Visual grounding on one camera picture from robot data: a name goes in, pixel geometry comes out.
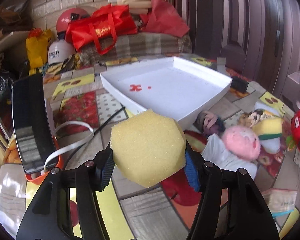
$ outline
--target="plaid blanket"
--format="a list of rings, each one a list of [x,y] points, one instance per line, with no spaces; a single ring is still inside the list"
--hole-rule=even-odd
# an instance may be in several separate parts
[[[101,47],[108,47],[112,38],[102,39]],[[121,58],[141,57],[164,53],[191,53],[192,43],[188,35],[177,38],[161,33],[137,33],[119,36],[114,48],[107,54],[98,54],[94,43],[82,47],[81,64],[95,65],[98,62],[112,61]]]

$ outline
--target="pink plush toy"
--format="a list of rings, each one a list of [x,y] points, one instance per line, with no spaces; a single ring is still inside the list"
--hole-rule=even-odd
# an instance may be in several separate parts
[[[222,136],[226,148],[247,161],[256,160],[260,154],[258,136],[248,127],[232,126]]]

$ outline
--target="metal screw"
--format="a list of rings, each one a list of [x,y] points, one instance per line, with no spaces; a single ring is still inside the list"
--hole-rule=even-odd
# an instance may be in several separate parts
[[[239,173],[242,174],[242,175],[246,175],[247,174],[247,170],[244,169],[244,168],[240,168],[239,169]]]
[[[52,174],[57,174],[58,172],[59,172],[59,168],[57,168],[57,167],[55,167],[55,168],[53,168],[52,170],[51,170],[51,173]]]
[[[205,162],[204,166],[206,166],[207,168],[211,168],[211,167],[213,167],[213,163],[212,162]]]
[[[94,165],[94,162],[93,161],[86,161],[84,165],[86,165],[86,167],[91,167],[91,166]]]

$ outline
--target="scrub sponge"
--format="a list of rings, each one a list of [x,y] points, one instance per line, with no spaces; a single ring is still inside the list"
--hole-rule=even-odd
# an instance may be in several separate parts
[[[112,127],[115,164],[129,180],[151,187],[186,164],[186,137],[178,123],[147,110]]]

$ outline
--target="shallow white box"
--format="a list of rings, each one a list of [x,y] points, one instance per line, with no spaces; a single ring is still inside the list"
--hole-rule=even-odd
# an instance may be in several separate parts
[[[179,57],[135,62],[101,73],[103,87],[133,114],[147,109],[174,118],[183,130],[229,90],[232,79]],[[131,85],[142,90],[131,91]]]

